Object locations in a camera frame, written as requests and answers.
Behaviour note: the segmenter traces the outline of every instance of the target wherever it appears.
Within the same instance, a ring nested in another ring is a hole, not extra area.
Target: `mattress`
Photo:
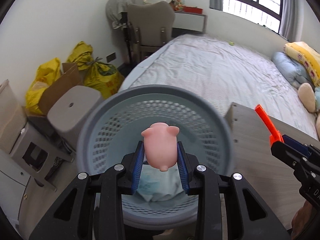
[[[121,90],[162,84],[189,90],[225,115],[232,102],[255,108],[318,139],[315,116],[265,55],[207,36],[180,36],[139,64]]]

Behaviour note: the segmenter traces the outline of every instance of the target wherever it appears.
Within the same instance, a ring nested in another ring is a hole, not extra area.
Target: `screw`
[[[116,171],[122,171],[123,168],[124,168],[124,166],[123,166],[122,164],[117,164],[117,165],[115,166],[115,170],[116,170]]]
[[[242,175],[240,173],[235,173],[233,174],[233,178],[236,180],[241,180],[242,179]]]
[[[81,172],[78,174],[78,179],[85,179],[87,177],[87,174],[85,172]]]
[[[205,171],[207,168],[204,165],[198,165],[197,170],[198,171]]]

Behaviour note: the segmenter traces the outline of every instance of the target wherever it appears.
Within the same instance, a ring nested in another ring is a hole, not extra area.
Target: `yellow pillow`
[[[316,87],[320,86],[320,54],[303,41],[287,43],[284,53],[305,66]]]

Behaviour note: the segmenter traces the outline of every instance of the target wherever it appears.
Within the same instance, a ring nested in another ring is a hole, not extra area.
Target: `beige stuffed animal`
[[[310,113],[316,113],[318,115],[316,121],[316,131],[318,138],[320,139],[320,111],[316,109],[316,97],[315,93],[309,83],[303,83],[298,89],[298,97],[304,107]]]

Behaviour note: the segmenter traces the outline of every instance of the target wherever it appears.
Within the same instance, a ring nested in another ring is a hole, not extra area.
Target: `human hand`
[[[292,233],[291,240],[294,240],[302,231],[306,223],[311,218],[312,205],[306,201],[302,208],[295,214],[292,219]]]

